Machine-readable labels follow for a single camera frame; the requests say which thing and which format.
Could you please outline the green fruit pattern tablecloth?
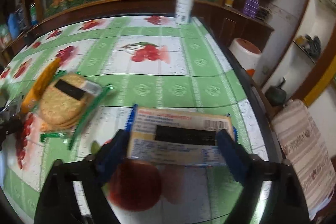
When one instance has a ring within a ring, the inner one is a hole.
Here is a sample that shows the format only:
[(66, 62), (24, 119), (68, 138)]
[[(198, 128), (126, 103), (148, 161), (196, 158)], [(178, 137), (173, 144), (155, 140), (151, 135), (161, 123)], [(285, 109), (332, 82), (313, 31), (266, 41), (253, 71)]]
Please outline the green fruit pattern tablecloth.
[(9, 136), (3, 191), (24, 223), (32, 223), (39, 194), (56, 159), (82, 160), (91, 145), (103, 145), (125, 127), (131, 107), (177, 109), (229, 115), (238, 141), (251, 153), (269, 156), (258, 119), (232, 61), (197, 18), (188, 25), (157, 15), (118, 16), (61, 27), (22, 49), (1, 74), (10, 98), (29, 91), (56, 57), (62, 69), (78, 72), (114, 91), (101, 102), (69, 150), (63, 139), (39, 140), (32, 114), (22, 141)]

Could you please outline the dark kettle on floor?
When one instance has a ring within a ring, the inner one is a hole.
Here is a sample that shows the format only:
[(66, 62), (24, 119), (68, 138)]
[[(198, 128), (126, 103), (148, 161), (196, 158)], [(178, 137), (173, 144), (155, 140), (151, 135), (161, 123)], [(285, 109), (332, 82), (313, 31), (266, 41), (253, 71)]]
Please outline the dark kettle on floor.
[(282, 81), (276, 86), (270, 86), (266, 93), (265, 97), (272, 107), (281, 106), (286, 101), (286, 91), (282, 89), (282, 86), (285, 84), (286, 80), (283, 77)]

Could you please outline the white blue cracker packet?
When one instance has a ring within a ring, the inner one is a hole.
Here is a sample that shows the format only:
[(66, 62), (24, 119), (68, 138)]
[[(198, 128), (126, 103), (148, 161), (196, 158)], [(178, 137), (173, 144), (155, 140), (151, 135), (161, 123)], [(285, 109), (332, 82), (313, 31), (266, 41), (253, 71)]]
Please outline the white blue cracker packet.
[(238, 132), (227, 115), (152, 109), (133, 105), (126, 123), (127, 157), (155, 165), (224, 166), (216, 134)]

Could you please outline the white plastic bucket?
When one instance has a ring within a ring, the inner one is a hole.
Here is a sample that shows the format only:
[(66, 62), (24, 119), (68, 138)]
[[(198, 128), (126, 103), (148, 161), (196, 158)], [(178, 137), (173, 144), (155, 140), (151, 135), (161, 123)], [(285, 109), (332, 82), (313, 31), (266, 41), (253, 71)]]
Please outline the white plastic bucket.
[(239, 64), (252, 77), (262, 55), (259, 48), (248, 40), (234, 38), (230, 45), (230, 51)]

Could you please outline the striped cloth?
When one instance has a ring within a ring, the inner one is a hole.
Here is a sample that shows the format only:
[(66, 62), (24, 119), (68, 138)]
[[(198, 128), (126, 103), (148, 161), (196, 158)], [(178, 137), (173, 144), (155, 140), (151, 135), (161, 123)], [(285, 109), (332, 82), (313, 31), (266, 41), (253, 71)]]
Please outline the striped cloth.
[(335, 169), (326, 143), (308, 108), (300, 100), (291, 100), (273, 118), (285, 157), (291, 161), (303, 190), (309, 218), (331, 200), (335, 187)]

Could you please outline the orange snack packet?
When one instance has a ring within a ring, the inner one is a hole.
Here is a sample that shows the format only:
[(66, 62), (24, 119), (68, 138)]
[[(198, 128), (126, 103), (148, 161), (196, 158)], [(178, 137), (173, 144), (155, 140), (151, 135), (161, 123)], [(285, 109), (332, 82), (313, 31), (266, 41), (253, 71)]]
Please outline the orange snack packet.
[(51, 83), (54, 74), (59, 69), (61, 58), (56, 57), (39, 75), (21, 104), (21, 113), (27, 114), (39, 102), (46, 88)]

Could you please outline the round cracker packet green trim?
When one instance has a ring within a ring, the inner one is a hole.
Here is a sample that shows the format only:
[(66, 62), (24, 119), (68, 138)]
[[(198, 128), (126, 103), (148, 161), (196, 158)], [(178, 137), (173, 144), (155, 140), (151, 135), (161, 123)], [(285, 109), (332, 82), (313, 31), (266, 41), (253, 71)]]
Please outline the round cracker packet green trim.
[(38, 104), (40, 141), (61, 138), (71, 150), (98, 105), (114, 91), (112, 84), (102, 86), (78, 73), (58, 71)]

